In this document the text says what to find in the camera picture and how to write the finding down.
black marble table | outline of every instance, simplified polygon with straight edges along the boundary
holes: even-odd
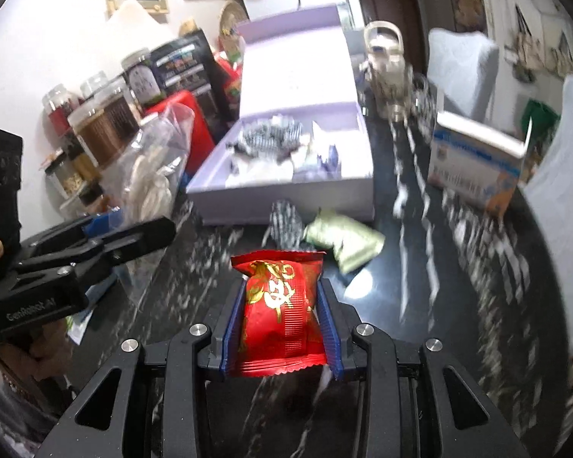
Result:
[[[441,339],[530,454],[551,456],[567,398],[567,328],[552,263],[526,201],[517,191],[502,220],[483,215],[425,184],[429,148],[416,122],[390,126],[371,114],[367,128],[373,227],[386,236],[385,246],[345,276],[328,258],[325,276],[362,321],[417,344]],[[395,204],[400,194],[403,204]],[[68,374],[75,385],[84,385],[124,339],[162,341],[200,321],[240,277],[229,258],[261,247],[264,227],[204,227],[190,202],[178,205],[180,232],[140,304],[118,285],[98,303]],[[160,382],[155,391],[159,408]],[[321,367],[211,383],[213,456],[350,458],[356,394],[356,384],[332,381]]]

glass kettle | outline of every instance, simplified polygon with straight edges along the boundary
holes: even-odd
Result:
[[[363,35],[377,113],[383,119],[402,121],[410,112],[412,66],[403,56],[401,31],[392,22],[374,21]]]

red wrapper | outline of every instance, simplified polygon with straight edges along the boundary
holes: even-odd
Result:
[[[260,377],[327,363],[316,317],[324,253],[261,250],[234,256],[249,277],[236,372]]]

metal bolt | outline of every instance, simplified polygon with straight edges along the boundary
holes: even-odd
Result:
[[[427,339],[425,346],[429,351],[441,351],[441,348],[444,347],[439,339]]]
[[[126,353],[132,353],[138,349],[138,341],[135,339],[126,339],[121,343],[121,349]]]
[[[208,327],[204,324],[193,324],[189,327],[189,334],[192,336],[203,336],[206,332],[208,332]]]
[[[373,334],[373,326],[369,324],[359,324],[357,326],[357,332],[361,336],[371,336]]]

green snack package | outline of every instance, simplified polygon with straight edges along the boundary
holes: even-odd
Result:
[[[321,210],[306,227],[304,240],[319,248],[333,249],[341,273],[356,270],[379,255],[384,246],[382,233],[327,210]]]

